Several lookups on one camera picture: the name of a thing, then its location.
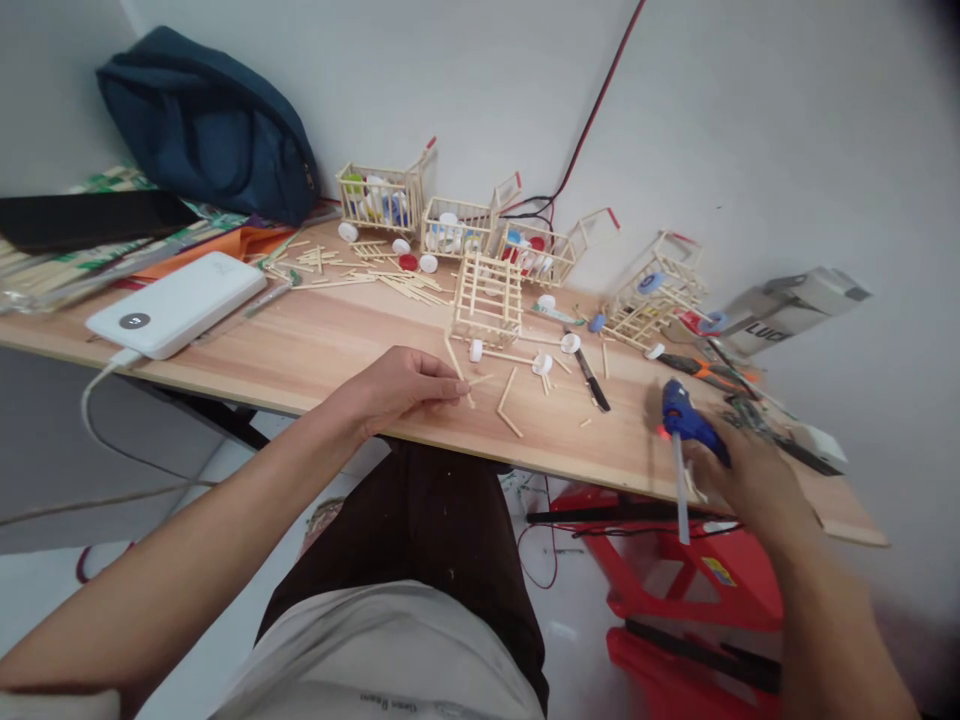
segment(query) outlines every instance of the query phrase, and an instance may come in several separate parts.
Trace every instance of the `red stool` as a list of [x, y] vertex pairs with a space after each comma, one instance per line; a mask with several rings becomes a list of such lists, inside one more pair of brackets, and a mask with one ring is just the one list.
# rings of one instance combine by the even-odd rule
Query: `red stool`
[[[631, 501], [651, 502], [630, 497]], [[611, 490], [592, 485], [577, 488], [558, 497], [551, 511], [581, 510], [618, 505], [621, 498]], [[565, 523], [578, 529], [608, 527], [605, 523]], [[618, 522], [622, 529], [672, 527], [676, 523]], [[691, 535], [702, 530], [702, 522], [691, 523]], [[657, 533], [660, 558], [683, 563], [664, 598], [644, 589], [645, 578], [637, 577], [617, 552], [610, 538], [584, 535], [583, 540], [610, 581], [607, 604], [617, 617], [656, 615], [677, 620], [696, 620], [745, 630], [776, 632], [783, 624], [783, 602], [770, 560], [760, 543], [746, 530], [707, 538], [691, 538], [690, 545], [680, 543], [676, 535]], [[685, 600], [690, 584], [701, 572], [717, 591], [717, 603]]]
[[756, 705], [714, 682], [709, 668], [668, 653], [627, 632], [607, 632], [610, 660], [626, 670], [643, 689], [651, 720], [767, 720], [780, 715], [776, 695], [751, 689]]

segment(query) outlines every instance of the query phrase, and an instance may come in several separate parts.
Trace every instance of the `hand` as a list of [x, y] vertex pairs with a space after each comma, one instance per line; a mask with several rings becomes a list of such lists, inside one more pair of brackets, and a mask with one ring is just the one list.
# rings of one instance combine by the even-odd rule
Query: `hand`
[[366, 437], [414, 410], [457, 405], [470, 392], [446, 363], [413, 348], [395, 345], [330, 396], [356, 416]]
[[693, 461], [694, 480], [706, 478], [768, 551], [821, 537], [813, 508], [777, 446], [717, 413], [702, 414], [726, 444], [731, 468], [696, 440], [687, 440], [683, 454]]

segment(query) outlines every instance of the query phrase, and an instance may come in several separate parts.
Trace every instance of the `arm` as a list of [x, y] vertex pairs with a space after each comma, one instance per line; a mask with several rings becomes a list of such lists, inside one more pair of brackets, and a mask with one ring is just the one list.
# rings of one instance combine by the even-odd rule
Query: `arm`
[[392, 348], [57, 608], [0, 660], [0, 690], [113, 688], [132, 717], [367, 438], [467, 390]]
[[684, 452], [698, 481], [720, 491], [770, 557], [784, 604], [783, 716], [918, 717], [877, 630], [866, 585], [831, 556], [792, 468], [765, 439], [707, 417], [732, 469], [695, 441]]

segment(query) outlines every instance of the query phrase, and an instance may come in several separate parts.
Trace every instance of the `white wall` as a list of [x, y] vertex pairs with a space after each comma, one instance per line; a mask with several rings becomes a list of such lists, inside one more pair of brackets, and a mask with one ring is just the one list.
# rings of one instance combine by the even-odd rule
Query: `white wall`
[[[553, 189], [632, 12], [630, 0], [124, 6], [138, 33], [171, 25], [270, 79], [328, 187], [347, 160], [402, 166], [437, 134], [443, 194], [477, 201], [515, 167], [526, 189]], [[876, 293], [763, 361], [776, 392], [840, 439], [893, 543], [846, 554], [892, 624], [943, 641], [960, 605], [960, 110], [929, 7], [650, 0], [557, 219], [604, 204], [620, 216], [622, 236], [575, 276], [594, 290], [669, 226], [708, 245], [718, 306], [817, 264]]]
[[[62, 192], [125, 154], [94, 70], [135, 40], [118, 0], [0, 2], [0, 195]], [[0, 348], [0, 518], [177, 481], [101, 449], [80, 423], [94, 371]], [[98, 389], [104, 434], [121, 447], [199, 473], [220, 437], [120, 380]], [[138, 539], [179, 493], [0, 528], [0, 553]]]
[[123, 157], [93, 71], [134, 39], [119, 0], [0, 3], [0, 196], [62, 192]]

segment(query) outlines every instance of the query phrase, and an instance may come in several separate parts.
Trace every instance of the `black phone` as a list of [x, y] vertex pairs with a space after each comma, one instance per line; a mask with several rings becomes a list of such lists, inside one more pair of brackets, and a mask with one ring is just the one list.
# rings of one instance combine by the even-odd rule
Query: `black phone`
[[199, 219], [162, 190], [0, 198], [0, 234], [31, 255], [167, 237]]

